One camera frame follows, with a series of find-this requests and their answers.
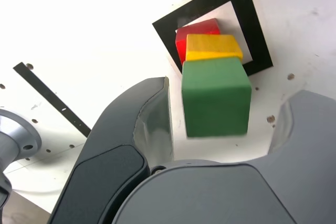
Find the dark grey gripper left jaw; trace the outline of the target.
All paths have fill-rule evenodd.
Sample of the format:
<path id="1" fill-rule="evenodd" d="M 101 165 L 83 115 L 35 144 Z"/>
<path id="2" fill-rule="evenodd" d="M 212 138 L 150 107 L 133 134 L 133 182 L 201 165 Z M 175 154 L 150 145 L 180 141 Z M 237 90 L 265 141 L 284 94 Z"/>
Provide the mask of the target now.
<path id="1" fill-rule="evenodd" d="M 148 78 L 113 100 L 93 126 L 50 223 L 112 223 L 151 169 L 174 158 L 169 79 Z"/>

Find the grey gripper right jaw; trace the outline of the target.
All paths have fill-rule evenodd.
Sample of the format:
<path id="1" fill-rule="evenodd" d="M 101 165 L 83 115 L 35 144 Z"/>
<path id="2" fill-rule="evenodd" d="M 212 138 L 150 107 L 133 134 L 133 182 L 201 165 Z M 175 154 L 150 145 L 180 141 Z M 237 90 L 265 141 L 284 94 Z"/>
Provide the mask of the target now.
<path id="1" fill-rule="evenodd" d="M 335 100 L 302 90 L 282 106 L 267 155 L 165 169 L 114 223 L 335 223 Z"/>

